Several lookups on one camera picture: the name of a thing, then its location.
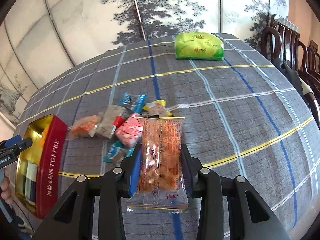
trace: gray checkered tablecloth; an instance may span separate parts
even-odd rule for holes
[[[107,51],[55,78],[28,102],[15,135],[30,122],[56,114],[68,126],[104,112],[123,92],[163,99],[185,116],[183,143],[219,175],[245,176],[291,230],[318,192],[320,133],[304,101],[261,54],[231,34],[217,34],[224,61],[176,60],[174,37]],[[78,174],[99,176],[113,168],[102,161],[101,138],[65,142],[60,194]],[[127,239],[196,239],[200,200],[189,212],[126,212]],[[98,235],[96,199],[93,234]],[[225,239],[229,236],[224,200]]]

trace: orange wrapped snack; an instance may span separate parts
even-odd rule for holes
[[[139,191],[156,193],[160,155],[161,123],[146,119],[142,131],[143,163],[140,174]]]
[[[91,115],[76,120],[69,131],[67,139],[93,137],[100,122],[101,117],[98,115]]]
[[[182,122],[174,116],[144,119],[140,179],[127,202],[129,211],[188,211],[180,160]]]

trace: candy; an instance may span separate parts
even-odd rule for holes
[[[130,148],[136,145],[142,135],[143,124],[136,118],[138,115],[137,113],[131,115],[115,132],[122,144]]]
[[[134,113],[141,114],[142,107],[144,105],[144,100],[147,95],[131,95],[125,92],[119,102],[120,106],[130,109]]]

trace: human hand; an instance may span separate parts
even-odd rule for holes
[[[9,187],[10,180],[9,180],[9,171],[4,168],[4,179],[1,181],[0,187],[2,190],[1,197],[5,200],[5,202],[9,205],[13,203],[13,197],[11,195],[11,189]]]

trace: yellow stripe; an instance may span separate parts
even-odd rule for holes
[[[151,44],[151,45],[142,46],[142,47],[138,47],[138,48],[134,48],[134,49],[129,49],[129,50],[126,50],[125,52],[132,51],[132,50],[135,50],[135,49],[143,49],[143,48],[147,48],[147,47],[151,47],[151,46],[156,46],[156,45],[160,45],[160,44],[162,44],[162,43],[174,43],[174,41],[162,41],[162,42],[156,43],[156,44]],[[110,55],[110,56],[102,57],[102,58],[100,58],[100,59],[97,59],[97,60],[94,61],[94,62],[91,62],[91,63],[89,63],[89,64],[87,64],[87,65],[84,65],[83,67],[87,67],[87,66],[89,66],[89,65],[91,65],[91,64],[94,64],[94,63],[102,60],[103,58],[113,57],[113,56],[116,56],[116,55],[119,55],[119,54],[122,54],[122,52],[119,52],[119,53],[116,53],[116,54],[112,54],[112,55]],[[64,77],[72,74],[73,72],[76,72],[77,70],[78,70],[78,69],[76,69],[76,70],[74,70],[74,71],[71,71],[71,72],[69,72],[68,74],[66,74],[65,76],[63,76],[63,77],[61,77],[61,78],[64,78]],[[41,91],[45,90],[45,89],[46,89],[47,87],[49,87],[49,86],[46,86],[45,88],[41,89],[38,93],[36,93],[36,94],[35,94],[34,96],[32,96],[31,98],[34,98],[37,94],[39,94]]]
[[[217,160],[217,161],[214,161],[214,162],[211,162],[211,163],[203,164],[202,166],[204,166],[204,167],[217,166],[217,165],[219,165],[221,163],[229,163],[232,160],[234,160],[235,158],[237,158],[237,156],[235,154],[233,154],[233,155],[231,155],[229,157],[226,157],[226,158],[223,158],[221,160]]]
[[[137,208],[137,207],[140,207],[140,206],[127,206],[128,208]],[[146,208],[146,209],[159,209],[159,210],[176,210],[174,208],[159,208],[159,207],[150,207],[150,206],[144,206],[143,208]],[[179,210],[181,211],[187,211],[188,209],[180,209],[178,208]]]
[[[240,153],[240,156],[244,157],[244,156],[248,156],[251,155],[253,153],[256,153],[258,151],[261,151],[273,144],[275,144],[276,142],[280,141],[280,139],[284,139],[287,138],[288,136],[292,135],[294,132],[300,130],[302,127],[306,126],[308,123],[310,123],[313,120],[313,117],[308,118],[307,120],[305,120],[301,125],[298,125],[294,128],[292,128],[291,130],[285,132],[284,134],[277,136],[265,143],[262,143],[258,146],[255,146],[249,150],[243,151]],[[237,158],[236,154],[233,154],[229,157],[211,162],[211,163],[207,163],[207,164],[203,164],[204,167],[209,167],[209,168],[213,168],[213,167],[217,167],[223,164],[227,164],[232,162],[233,160],[235,160]],[[64,171],[59,171],[59,175],[62,175],[64,177],[70,177],[70,178],[77,178],[78,176],[82,175],[82,174],[78,174],[78,173],[70,173],[70,172],[64,172]],[[95,178],[95,177],[99,177],[101,175],[86,175],[88,178]]]
[[[62,175],[64,177],[69,177],[69,178],[77,178],[80,175],[86,175],[89,179],[101,176],[100,174],[99,175],[87,175],[87,174],[82,174],[82,173],[79,174],[79,173],[71,173],[71,172],[65,172],[65,171],[59,171],[58,174]]]
[[[300,130],[302,127],[304,127],[305,125],[307,125],[308,123],[310,123],[311,121],[313,120],[313,117],[310,117],[308,118],[307,120],[305,120],[301,125],[298,125],[294,128],[292,128],[291,130],[285,132],[284,134],[280,135],[280,136],[277,136],[265,143],[262,143],[258,146],[255,146],[255,147],[252,147],[248,150],[245,150],[243,152],[240,153],[240,156],[241,157],[245,157],[245,156],[248,156],[248,155],[251,155],[253,153],[256,153],[258,151],[261,151],[265,148],[268,148],[269,146],[279,142],[281,139],[285,139],[287,138],[288,136],[290,136],[291,134],[293,134],[294,132]],[[207,164],[204,164],[203,166],[204,167],[210,167],[210,168],[213,168],[213,167],[216,167],[216,166],[220,166],[222,164],[227,164],[227,163],[230,163],[232,162],[233,160],[235,160],[237,158],[236,154],[233,154],[229,157],[226,157],[224,159],[221,159],[221,160],[217,160],[217,161],[214,161],[214,162],[211,162],[211,163],[207,163]]]
[[[202,67],[202,68],[198,68],[197,70],[207,70],[207,69],[215,69],[215,68],[231,68],[231,67],[250,67],[252,65],[234,65],[234,66],[229,66],[229,65],[226,65],[226,66],[209,66],[209,67]],[[65,101],[62,101],[61,103],[58,103],[54,106],[51,106],[25,120],[23,120],[22,122],[20,122],[18,125],[24,123],[25,121],[28,121],[30,120],[31,118],[34,118],[35,116],[39,115],[39,114],[42,114],[44,113],[45,111],[48,111],[50,109],[53,109],[57,106],[60,106],[60,105],[63,105],[67,102],[70,102],[74,99],[77,99],[77,98],[80,98],[82,97],[83,95],[88,95],[88,94],[93,94],[95,92],[98,92],[98,91],[101,91],[101,90],[104,90],[104,89],[107,89],[107,88],[111,88],[113,86],[118,86],[118,85],[122,85],[122,84],[127,84],[127,83],[130,83],[130,82],[133,82],[133,81],[138,81],[138,80],[142,80],[142,79],[146,79],[146,78],[151,78],[151,77],[154,77],[154,76],[166,76],[166,75],[171,75],[171,74],[180,74],[180,73],[188,73],[188,72],[194,72],[196,71],[195,69],[184,69],[184,70],[177,70],[177,71],[168,71],[168,72],[165,72],[165,73],[159,73],[159,74],[155,74],[155,75],[148,75],[148,76],[142,76],[142,77],[138,77],[138,78],[133,78],[133,79],[129,79],[129,80],[126,80],[126,81],[122,81],[122,82],[119,82],[119,83],[116,83],[116,84],[111,84],[111,85],[107,85],[107,86],[104,86],[104,87],[100,87],[100,88],[97,88],[97,89],[94,89],[94,90],[91,90],[91,91],[87,91],[87,92],[84,92],[83,94],[81,95],[78,95],[78,96],[75,96],[73,98],[69,98]]]
[[[254,67],[274,67],[274,65],[257,65],[257,66],[254,66]]]

